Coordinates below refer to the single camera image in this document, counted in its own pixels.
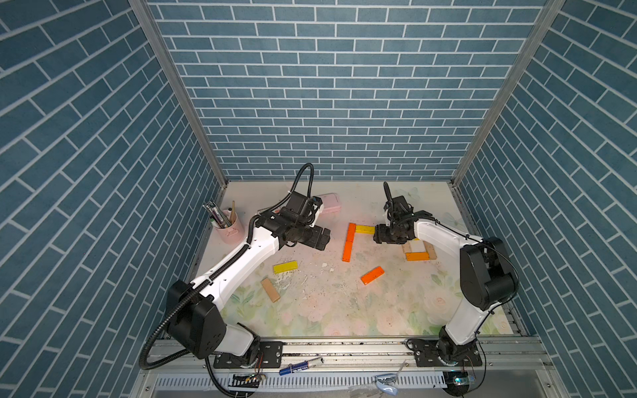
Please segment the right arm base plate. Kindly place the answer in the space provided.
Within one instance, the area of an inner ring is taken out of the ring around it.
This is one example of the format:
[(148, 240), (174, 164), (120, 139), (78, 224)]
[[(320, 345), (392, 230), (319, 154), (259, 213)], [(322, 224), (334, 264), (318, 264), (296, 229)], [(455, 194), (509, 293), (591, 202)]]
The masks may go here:
[(482, 366), (483, 361), (476, 342), (464, 346), (455, 345), (451, 340), (425, 340), (409, 338), (406, 347), (413, 352), (418, 367)]

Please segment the pink pencil case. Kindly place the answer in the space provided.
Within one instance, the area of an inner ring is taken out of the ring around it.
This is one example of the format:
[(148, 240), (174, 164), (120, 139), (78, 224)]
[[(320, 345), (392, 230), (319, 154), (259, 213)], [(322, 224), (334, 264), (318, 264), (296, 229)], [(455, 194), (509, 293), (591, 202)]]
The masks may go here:
[(334, 192), (322, 194), (318, 196), (323, 203), (323, 210), (321, 214), (332, 214), (339, 212), (342, 208), (342, 203), (339, 199), (338, 194)]

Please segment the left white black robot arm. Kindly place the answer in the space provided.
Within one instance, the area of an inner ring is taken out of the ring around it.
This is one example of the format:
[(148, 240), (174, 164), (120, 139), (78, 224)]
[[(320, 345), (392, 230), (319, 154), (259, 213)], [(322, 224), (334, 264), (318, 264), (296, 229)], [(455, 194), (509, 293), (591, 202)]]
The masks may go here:
[(275, 214), (263, 222), (252, 217), (245, 243), (193, 281), (171, 286), (166, 312), (172, 318), (164, 329), (198, 359), (229, 355), (237, 366), (249, 366), (259, 356), (260, 337), (246, 326), (228, 324), (221, 311), (247, 277), (279, 250), (297, 244), (325, 250), (330, 238), (330, 229), (313, 223), (297, 224)]

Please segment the green lit circuit board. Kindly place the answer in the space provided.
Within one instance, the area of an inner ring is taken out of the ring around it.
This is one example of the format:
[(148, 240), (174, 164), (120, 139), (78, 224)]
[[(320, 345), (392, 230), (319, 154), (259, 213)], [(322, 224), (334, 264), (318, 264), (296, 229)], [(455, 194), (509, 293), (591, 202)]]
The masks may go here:
[(453, 397), (464, 397), (474, 383), (474, 377), (467, 371), (445, 371), (443, 391)]

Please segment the blue screwdriver on rail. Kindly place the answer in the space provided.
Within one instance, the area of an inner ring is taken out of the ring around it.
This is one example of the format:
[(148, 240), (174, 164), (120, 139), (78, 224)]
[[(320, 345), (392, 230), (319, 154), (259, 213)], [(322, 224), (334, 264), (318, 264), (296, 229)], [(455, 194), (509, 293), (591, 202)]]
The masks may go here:
[(300, 371), (309, 370), (312, 367), (321, 365), (324, 363), (324, 359), (322, 357), (311, 358), (310, 360), (306, 360), (300, 363), (290, 364), (287, 367), (283, 367), (279, 371), (280, 376), (287, 376), (293, 373), (297, 373)]

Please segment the orange block low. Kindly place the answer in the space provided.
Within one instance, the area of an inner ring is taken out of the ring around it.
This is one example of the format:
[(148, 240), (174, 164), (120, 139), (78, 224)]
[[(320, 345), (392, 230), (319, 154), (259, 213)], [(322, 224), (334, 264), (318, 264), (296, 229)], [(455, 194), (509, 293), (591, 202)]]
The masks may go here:
[(348, 243), (353, 243), (354, 242), (354, 237), (356, 234), (356, 228), (357, 225), (354, 223), (350, 223), (348, 225), (348, 232), (347, 232), (347, 237), (346, 237), (346, 242)]

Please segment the pens in cup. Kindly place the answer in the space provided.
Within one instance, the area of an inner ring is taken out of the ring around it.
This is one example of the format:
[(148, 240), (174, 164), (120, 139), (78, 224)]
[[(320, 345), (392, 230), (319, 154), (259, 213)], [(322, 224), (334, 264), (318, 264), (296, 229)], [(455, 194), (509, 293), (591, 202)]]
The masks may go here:
[(222, 210), (214, 201), (205, 202), (202, 207), (209, 213), (212, 220), (217, 224), (220, 229), (227, 229), (232, 227), (237, 220), (237, 215), (234, 207), (229, 207), (227, 210)]

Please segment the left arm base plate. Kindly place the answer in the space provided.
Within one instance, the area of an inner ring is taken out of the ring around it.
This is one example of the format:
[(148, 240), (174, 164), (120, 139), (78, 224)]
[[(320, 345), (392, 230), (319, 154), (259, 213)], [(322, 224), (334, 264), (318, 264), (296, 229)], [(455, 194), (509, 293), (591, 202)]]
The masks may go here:
[(215, 356), (212, 366), (215, 369), (278, 369), (283, 355), (282, 341), (255, 341), (242, 356), (222, 353)]

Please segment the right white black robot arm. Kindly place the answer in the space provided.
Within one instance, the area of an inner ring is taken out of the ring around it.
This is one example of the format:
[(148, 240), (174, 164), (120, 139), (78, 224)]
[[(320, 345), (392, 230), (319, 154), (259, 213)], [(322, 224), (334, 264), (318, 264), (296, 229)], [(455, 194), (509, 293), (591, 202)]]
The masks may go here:
[(519, 276), (504, 242), (496, 237), (481, 238), (459, 232), (429, 212), (415, 211), (405, 197), (391, 195), (387, 182), (383, 191), (387, 220), (375, 226), (373, 240), (378, 244), (404, 245), (418, 239), (456, 260), (463, 298), (439, 333), (438, 347), (443, 353), (469, 347), (490, 313), (518, 292)]

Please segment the clear plastic bag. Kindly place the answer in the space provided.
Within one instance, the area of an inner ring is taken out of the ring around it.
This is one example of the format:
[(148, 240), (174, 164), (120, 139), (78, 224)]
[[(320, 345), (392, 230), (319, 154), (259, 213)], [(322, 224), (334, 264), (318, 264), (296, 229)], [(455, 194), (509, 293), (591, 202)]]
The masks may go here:
[(397, 373), (382, 374), (375, 376), (371, 383), (350, 387), (348, 393), (351, 398), (396, 397), (398, 394), (397, 380)]

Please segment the wooden block low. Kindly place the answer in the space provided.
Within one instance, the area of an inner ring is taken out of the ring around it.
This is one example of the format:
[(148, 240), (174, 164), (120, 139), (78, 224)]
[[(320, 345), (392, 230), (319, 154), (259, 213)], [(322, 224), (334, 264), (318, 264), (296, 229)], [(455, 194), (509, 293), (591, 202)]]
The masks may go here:
[(426, 253), (429, 255), (429, 259), (430, 260), (436, 260), (437, 259), (437, 255), (436, 255), (436, 250), (434, 245), (431, 245), (431, 243), (424, 241), (423, 245), (426, 249)]

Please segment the pink pen cup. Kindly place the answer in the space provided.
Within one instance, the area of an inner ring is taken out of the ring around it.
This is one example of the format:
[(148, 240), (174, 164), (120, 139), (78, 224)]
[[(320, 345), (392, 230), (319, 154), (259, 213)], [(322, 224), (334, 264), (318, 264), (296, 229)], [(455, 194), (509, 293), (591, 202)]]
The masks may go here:
[(221, 228), (213, 219), (211, 220), (213, 230), (217, 232), (220, 239), (228, 245), (238, 245), (246, 238), (245, 228), (237, 214), (232, 214), (231, 210), (223, 210), (223, 213), (232, 222), (227, 228)]

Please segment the yellow block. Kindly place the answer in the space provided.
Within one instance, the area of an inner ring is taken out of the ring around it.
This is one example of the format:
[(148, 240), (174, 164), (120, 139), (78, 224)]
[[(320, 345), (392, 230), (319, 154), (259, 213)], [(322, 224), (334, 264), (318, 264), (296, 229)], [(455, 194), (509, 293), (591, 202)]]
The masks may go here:
[(360, 234), (373, 235), (375, 233), (375, 227), (356, 225), (355, 232)]
[(299, 265), (297, 261), (290, 261), (283, 264), (274, 265), (273, 272), (276, 275), (280, 275), (286, 272), (297, 270), (298, 268), (299, 268)]

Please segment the aluminium front rail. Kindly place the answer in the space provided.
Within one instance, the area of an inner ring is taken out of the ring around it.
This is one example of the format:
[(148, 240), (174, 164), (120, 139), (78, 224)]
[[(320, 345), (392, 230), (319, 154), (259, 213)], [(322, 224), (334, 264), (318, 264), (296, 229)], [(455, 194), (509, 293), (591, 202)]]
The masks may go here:
[[(445, 371), (467, 371), (474, 377), (471, 388), (505, 388), (529, 385), (541, 396), (565, 396), (566, 389), (539, 338), (519, 335), (479, 338), (477, 347), (483, 365), (418, 367), (407, 337), (381, 338), (266, 338), (282, 341), (280, 368), (215, 369), (192, 355), (144, 372), (134, 387), (134, 395), (149, 397), (159, 391), (204, 391), (214, 387), (210, 375), (230, 391), (292, 393), (345, 391), (371, 383), (375, 376), (397, 373), (396, 387), (436, 389), (445, 386)], [(290, 364), (322, 357), (324, 363), (287, 376), (279, 371)]]

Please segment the light orange block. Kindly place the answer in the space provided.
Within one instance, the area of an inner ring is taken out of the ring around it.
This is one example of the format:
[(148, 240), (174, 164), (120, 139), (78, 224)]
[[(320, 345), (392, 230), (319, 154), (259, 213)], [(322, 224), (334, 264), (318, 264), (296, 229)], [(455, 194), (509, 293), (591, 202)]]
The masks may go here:
[(411, 252), (406, 253), (407, 261), (427, 261), (430, 260), (431, 257), (427, 252)]

